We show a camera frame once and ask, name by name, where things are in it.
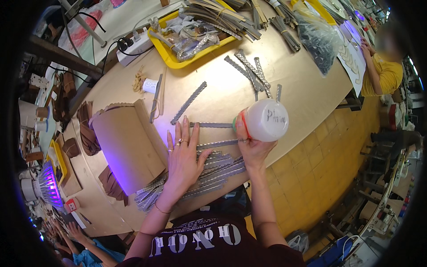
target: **gold bangle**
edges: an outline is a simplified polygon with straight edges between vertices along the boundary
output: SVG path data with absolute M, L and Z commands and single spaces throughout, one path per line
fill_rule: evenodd
M 155 206 L 155 207 L 156 207 L 156 209 L 157 209 L 158 211 L 160 211 L 161 213 L 169 214 L 169 213 L 171 213 L 171 212 L 172 212 L 172 211 L 170 211 L 170 212 L 164 212 L 163 210 L 159 209 L 159 207 L 157 206 L 157 203 L 156 203 L 156 202 L 154 202 L 154 206 Z

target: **work table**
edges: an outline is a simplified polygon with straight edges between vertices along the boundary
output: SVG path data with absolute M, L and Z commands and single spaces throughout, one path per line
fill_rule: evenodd
M 268 18 L 275 15 L 272 9 L 263 10 Z M 229 123 L 239 111 L 254 103 L 251 82 L 224 61 L 226 56 L 230 56 L 242 65 L 234 56 L 234 52 L 240 48 L 244 50 L 252 64 L 254 57 L 260 58 L 266 80 L 271 84 L 273 97 L 277 94 L 277 84 L 283 86 L 281 103 L 289 113 L 289 128 L 266 159 L 267 166 L 309 135 L 352 89 L 350 79 L 338 59 L 335 59 L 326 78 L 323 78 L 311 55 L 303 46 L 301 51 L 292 53 L 280 33 L 273 27 L 268 27 L 267 31 L 261 30 L 261 33 L 259 41 L 253 43 L 247 39 L 233 41 L 186 68 L 167 69 L 164 79 L 164 114 L 154 120 L 154 125 L 165 144 L 167 130 L 174 135 L 171 119 L 203 81 L 207 82 L 207 87 L 184 113 L 190 121 Z M 299 40 L 295 31 L 292 31 L 292 34 Z M 148 92 L 140 94 L 132 90 L 135 74 L 141 65 L 144 65 L 144 74 L 154 80 L 158 79 L 165 67 L 156 49 L 139 56 L 126 67 L 117 63 L 85 98 L 85 101 L 93 101 L 93 113 L 112 103 L 134 103 L 140 98 L 150 112 L 154 95 Z M 259 98 L 266 98 L 266 93 L 260 92 Z M 87 156 L 83 152 L 76 116 L 72 118 L 64 132 L 65 139 L 71 137 L 75 137 L 80 146 L 81 153 L 70 160 L 83 189 L 70 197 L 79 200 L 81 205 L 79 211 L 92 222 L 91 225 L 86 224 L 86 233 L 95 237 L 138 231 L 145 214 L 137 210 L 135 194 L 129 196 L 127 207 L 122 201 L 118 202 L 115 198 L 105 195 L 98 176 L 108 163 L 102 151 L 94 156 Z M 199 144 L 229 139 L 236 139 L 233 129 L 201 128 Z M 216 149 L 230 153 L 234 158 L 240 156 L 237 145 Z M 229 177 L 222 189 L 179 202 L 171 218 L 200 208 L 247 180 L 246 172 Z

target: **person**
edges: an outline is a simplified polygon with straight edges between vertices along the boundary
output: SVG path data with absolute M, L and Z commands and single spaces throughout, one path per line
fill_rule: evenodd
M 119 262 L 123 261 L 125 257 L 119 252 L 105 248 L 98 240 L 91 240 L 87 238 L 83 235 L 80 226 L 76 227 L 76 224 L 72 222 L 67 225 L 68 231 L 80 244 L 87 248 L 80 253 L 71 239 L 63 231 L 59 222 L 57 220 L 53 220 L 53 224 L 59 230 L 62 238 L 65 240 L 65 243 L 67 243 L 70 252 L 73 254 L 73 262 L 76 266 L 82 264 L 83 267 L 114 267 Z M 69 261 L 65 260 L 65 258 L 63 258 L 62 261 L 66 266 L 70 266 L 71 264 Z
M 366 60 L 363 97 L 392 94 L 402 82 L 402 59 L 409 51 L 409 38 L 396 23 L 387 22 L 380 30 L 375 38 L 378 52 L 362 37 L 360 48 Z
M 199 124 L 189 135 L 186 116 L 175 126 L 175 142 L 167 132 L 169 178 L 147 214 L 125 260 L 130 266 L 306 266 L 301 252 L 291 249 L 277 226 L 264 163 L 277 142 L 248 139 L 242 118 L 236 121 L 238 146 L 252 188 L 252 223 L 256 240 L 245 220 L 230 214 L 197 211 L 178 218 L 165 229 L 175 203 L 195 184 L 212 149 L 196 161 Z
M 417 131 L 397 130 L 395 132 L 371 132 L 371 141 L 373 143 L 378 141 L 389 141 L 394 143 L 390 149 L 391 167 L 394 166 L 392 162 L 395 163 L 402 149 L 406 150 L 407 158 L 412 151 L 418 151 L 422 147 L 422 136 Z

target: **white pipe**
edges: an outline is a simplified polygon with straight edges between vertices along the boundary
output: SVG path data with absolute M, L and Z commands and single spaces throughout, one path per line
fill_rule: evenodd
M 58 0 L 63 7 L 68 11 L 71 9 L 71 5 L 67 0 Z M 101 45 L 101 47 L 105 47 L 107 45 L 107 41 L 104 41 L 94 30 L 92 30 L 89 25 L 86 24 L 85 20 L 77 14 L 75 17 L 76 21 L 90 34 L 92 37 Z

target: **yellow tray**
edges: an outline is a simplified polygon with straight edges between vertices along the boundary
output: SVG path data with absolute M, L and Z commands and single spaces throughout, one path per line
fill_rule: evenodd
M 299 0 L 292 0 L 291 5 L 295 5 Z M 329 12 L 322 6 L 321 3 L 317 0 L 305 0 L 307 1 L 317 12 L 319 12 L 320 16 L 324 18 L 329 25 L 335 26 L 337 25 L 336 21 L 329 14 Z
M 227 5 L 224 1 L 218 0 L 218 2 L 223 6 L 226 7 L 229 10 L 234 11 L 229 5 Z M 159 20 L 159 25 L 162 29 L 166 28 L 166 21 L 171 20 L 173 18 L 178 17 L 178 11 L 173 12 L 170 15 L 167 15 L 164 18 L 161 18 Z M 206 54 L 209 54 L 210 52 L 214 51 L 217 48 L 220 48 L 221 46 L 228 44 L 231 41 L 237 40 L 235 37 L 230 36 L 225 38 L 224 40 L 220 41 L 219 44 L 214 44 L 206 49 L 203 49 L 202 51 L 198 52 L 193 58 L 187 59 L 183 62 L 179 62 L 176 58 L 175 54 L 169 49 L 169 47 L 162 41 L 152 37 L 149 33 L 152 31 L 152 28 L 150 27 L 148 29 L 148 37 L 153 42 L 154 46 L 156 47 L 157 51 L 159 52 L 160 56 L 163 58 L 163 61 L 166 63 L 166 65 L 172 69 L 180 69 L 183 68 L 190 63 L 196 61 L 197 59 L 203 57 Z
M 68 171 L 67 171 L 67 167 L 65 167 L 65 162 L 64 162 L 64 159 L 62 158 L 61 148 L 59 147 L 58 143 L 56 143 L 54 140 L 50 140 L 49 147 L 53 147 L 53 149 L 55 150 L 55 154 L 56 154 L 56 157 L 58 158 L 59 166 L 62 171 L 61 179 L 58 182 L 58 187 L 59 187 L 62 181 L 64 180 L 65 176 L 67 175 Z M 46 160 L 52 161 L 52 159 L 49 157 L 48 154 L 46 154 Z

